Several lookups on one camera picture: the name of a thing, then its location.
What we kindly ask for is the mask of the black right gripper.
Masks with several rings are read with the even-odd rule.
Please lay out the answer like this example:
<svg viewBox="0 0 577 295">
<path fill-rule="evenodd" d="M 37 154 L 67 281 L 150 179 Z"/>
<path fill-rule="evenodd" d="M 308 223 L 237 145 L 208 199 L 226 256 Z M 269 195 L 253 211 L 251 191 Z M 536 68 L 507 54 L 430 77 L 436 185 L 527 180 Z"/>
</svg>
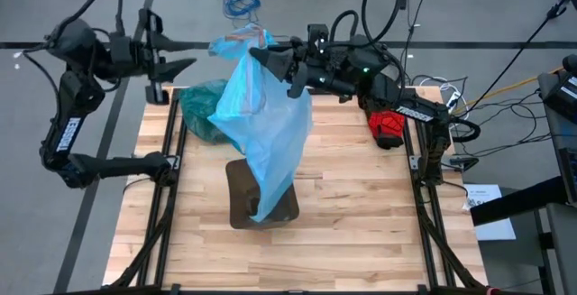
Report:
<svg viewBox="0 0 577 295">
<path fill-rule="evenodd" d="M 337 57 L 331 53 L 328 39 L 323 52 L 316 56 L 308 52 L 307 43 L 300 38 L 291 37 L 289 42 L 291 50 L 249 49 L 250 55 L 275 78 L 291 82 L 288 97 L 299 98 L 306 87 L 339 97 L 351 97 L 356 93 L 356 86 L 341 78 L 340 62 L 334 63 Z"/>
</svg>

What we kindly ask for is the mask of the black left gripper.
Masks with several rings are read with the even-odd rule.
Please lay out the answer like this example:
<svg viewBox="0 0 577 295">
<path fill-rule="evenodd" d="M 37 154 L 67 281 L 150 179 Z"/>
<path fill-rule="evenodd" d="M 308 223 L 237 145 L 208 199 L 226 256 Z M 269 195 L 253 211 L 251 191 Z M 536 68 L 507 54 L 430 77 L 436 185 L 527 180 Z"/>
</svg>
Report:
<svg viewBox="0 0 577 295">
<path fill-rule="evenodd" d="M 139 11 L 138 24 L 143 28 L 145 41 L 111 35 L 110 55 L 114 73 L 120 78 L 146 75 L 150 84 L 145 87 L 146 101 L 154 105 L 167 105 L 168 92 L 162 88 L 164 82 L 173 82 L 184 69 L 197 59 L 189 58 L 167 62 L 161 51 L 207 50 L 208 42 L 173 41 L 163 34 L 163 21 L 149 8 Z"/>
</svg>

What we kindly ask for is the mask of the light blue trash bag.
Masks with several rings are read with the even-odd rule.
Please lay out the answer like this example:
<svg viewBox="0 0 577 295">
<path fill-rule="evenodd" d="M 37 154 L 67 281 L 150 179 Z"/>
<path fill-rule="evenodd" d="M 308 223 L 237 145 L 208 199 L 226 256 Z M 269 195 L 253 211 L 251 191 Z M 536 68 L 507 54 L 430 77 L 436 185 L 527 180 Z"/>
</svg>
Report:
<svg viewBox="0 0 577 295">
<path fill-rule="evenodd" d="M 250 49 L 265 51 L 274 37 L 248 23 L 209 45 L 209 54 L 236 60 L 215 112 L 208 117 L 234 143 L 256 180 L 260 200 L 249 218 L 261 223 L 293 183 L 312 129 L 312 97 L 288 97 L 289 83 L 279 81 Z"/>
</svg>

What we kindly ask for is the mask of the teal trash bag blue handles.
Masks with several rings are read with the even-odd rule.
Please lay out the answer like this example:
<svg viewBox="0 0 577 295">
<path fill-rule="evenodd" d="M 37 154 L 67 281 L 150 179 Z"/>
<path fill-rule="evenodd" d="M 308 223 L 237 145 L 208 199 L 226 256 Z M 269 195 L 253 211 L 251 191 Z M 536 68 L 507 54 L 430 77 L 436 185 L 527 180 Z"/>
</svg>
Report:
<svg viewBox="0 0 577 295">
<path fill-rule="evenodd" d="M 193 87 L 183 88 L 179 91 L 180 108 L 187 128 L 206 143 L 222 144 L 233 142 L 208 120 L 208 117 L 215 113 L 226 85 L 226 79 L 216 79 Z"/>
</svg>

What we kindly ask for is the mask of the dark green trash bin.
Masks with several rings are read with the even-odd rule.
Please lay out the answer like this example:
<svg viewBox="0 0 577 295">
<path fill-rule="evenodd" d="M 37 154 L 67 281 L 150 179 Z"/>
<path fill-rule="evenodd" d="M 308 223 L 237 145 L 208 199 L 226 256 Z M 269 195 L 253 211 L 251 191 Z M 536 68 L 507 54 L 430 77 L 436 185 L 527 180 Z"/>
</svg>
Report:
<svg viewBox="0 0 577 295">
<path fill-rule="evenodd" d="M 228 182 L 230 211 L 229 222 L 234 229 L 266 230 L 280 228 L 296 220 L 299 206 L 293 185 L 280 198 L 278 204 L 261 221 L 252 219 L 258 211 L 260 188 L 245 159 L 229 161 L 225 166 Z"/>
</svg>

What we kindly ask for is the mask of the white power strip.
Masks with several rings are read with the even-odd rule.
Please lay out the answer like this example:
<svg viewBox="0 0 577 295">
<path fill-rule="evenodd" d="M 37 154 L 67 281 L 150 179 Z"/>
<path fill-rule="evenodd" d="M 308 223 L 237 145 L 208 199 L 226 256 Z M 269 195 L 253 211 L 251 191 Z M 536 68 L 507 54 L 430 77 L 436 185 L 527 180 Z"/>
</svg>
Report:
<svg viewBox="0 0 577 295">
<path fill-rule="evenodd" d="M 448 100 L 447 103 L 446 103 L 446 106 L 447 106 L 447 108 L 448 108 L 448 112 L 449 112 L 449 113 L 452 113 L 453 110 L 457 107 L 457 105 L 458 105 L 458 103 L 459 103 L 459 100 L 461 99 L 461 96 L 462 96 L 462 94 L 461 94 L 461 92 L 460 92 L 459 90 L 455 90 L 455 91 L 451 94 L 449 100 Z"/>
</svg>

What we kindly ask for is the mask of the white paper sheet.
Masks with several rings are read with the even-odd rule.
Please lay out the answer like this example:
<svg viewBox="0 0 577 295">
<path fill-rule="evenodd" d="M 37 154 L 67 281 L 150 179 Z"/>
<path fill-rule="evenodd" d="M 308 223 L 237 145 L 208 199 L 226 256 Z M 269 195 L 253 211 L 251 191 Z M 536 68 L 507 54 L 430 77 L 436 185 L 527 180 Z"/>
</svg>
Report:
<svg viewBox="0 0 577 295">
<path fill-rule="evenodd" d="M 463 210 L 470 211 L 491 200 L 501 198 L 502 193 L 496 184 L 465 184 L 467 190 Z M 509 218 L 475 227 L 478 241 L 514 241 L 517 239 Z"/>
</svg>

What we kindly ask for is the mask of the black tripod pole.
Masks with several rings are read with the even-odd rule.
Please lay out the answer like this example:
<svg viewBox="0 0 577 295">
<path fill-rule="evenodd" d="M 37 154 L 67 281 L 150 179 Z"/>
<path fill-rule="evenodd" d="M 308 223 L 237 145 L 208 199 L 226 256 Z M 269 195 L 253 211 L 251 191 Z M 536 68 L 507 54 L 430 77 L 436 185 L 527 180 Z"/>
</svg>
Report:
<svg viewBox="0 0 577 295">
<path fill-rule="evenodd" d="M 558 0 L 555 2 L 551 8 L 547 11 L 545 15 L 545 19 L 538 25 L 536 30 L 529 36 L 529 38 L 523 42 L 515 56 L 511 59 L 511 61 L 507 64 L 507 66 L 498 74 L 498 76 L 491 82 L 489 87 L 483 92 L 483 94 L 473 101 L 473 104 L 467 110 L 467 113 L 471 112 L 485 97 L 489 95 L 492 89 L 495 88 L 497 83 L 504 77 L 504 75 L 510 70 L 512 65 L 517 61 L 521 53 L 527 48 L 527 46 L 534 40 L 534 38 L 545 28 L 545 26 L 554 18 L 559 17 L 564 10 L 566 9 L 567 5 L 572 0 Z"/>
</svg>

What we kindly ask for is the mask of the black bar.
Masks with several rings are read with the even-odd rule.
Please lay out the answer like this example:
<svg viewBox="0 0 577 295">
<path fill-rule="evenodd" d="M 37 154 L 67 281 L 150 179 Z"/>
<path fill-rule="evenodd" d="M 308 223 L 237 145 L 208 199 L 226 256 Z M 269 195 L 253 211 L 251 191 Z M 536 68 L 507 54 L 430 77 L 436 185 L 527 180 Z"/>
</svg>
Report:
<svg viewBox="0 0 577 295">
<path fill-rule="evenodd" d="M 563 178 L 558 176 L 472 207 L 470 212 L 473 225 L 482 226 L 540 209 L 550 203 L 565 204 L 568 200 Z"/>
</svg>

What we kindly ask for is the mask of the grey desk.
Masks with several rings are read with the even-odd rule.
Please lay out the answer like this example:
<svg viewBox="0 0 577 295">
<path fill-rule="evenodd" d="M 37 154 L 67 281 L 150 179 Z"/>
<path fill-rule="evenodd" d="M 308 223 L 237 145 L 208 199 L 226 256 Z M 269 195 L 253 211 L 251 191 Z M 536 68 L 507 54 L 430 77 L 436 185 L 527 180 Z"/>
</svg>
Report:
<svg viewBox="0 0 577 295">
<path fill-rule="evenodd" d="M 550 230 L 539 236 L 556 256 L 563 295 L 577 295 L 577 55 L 538 77 L 559 174 L 540 183 L 539 200 Z"/>
</svg>

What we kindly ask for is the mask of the black aluminium table frame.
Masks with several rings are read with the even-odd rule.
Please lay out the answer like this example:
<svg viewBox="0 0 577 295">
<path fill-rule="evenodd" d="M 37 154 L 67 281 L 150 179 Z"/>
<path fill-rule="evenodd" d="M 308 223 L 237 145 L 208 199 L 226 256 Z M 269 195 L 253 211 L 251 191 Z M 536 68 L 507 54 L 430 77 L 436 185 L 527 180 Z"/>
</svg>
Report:
<svg viewBox="0 0 577 295">
<path fill-rule="evenodd" d="M 131 178 L 105 268 L 117 280 L 166 207 L 172 221 L 152 247 L 139 284 L 183 290 L 403 291 L 459 283 L 417 222 L 404 148 L 376 146 L 363 112 L 334 97 L 313 99 L 295 189 L 298 218 L 269 230 L 229 222 L 226 164 L 239 153 L 189 133 L 177 107 L 147 106 L 135 151 L 180 159 L 179 184 Z"/>
</svg>

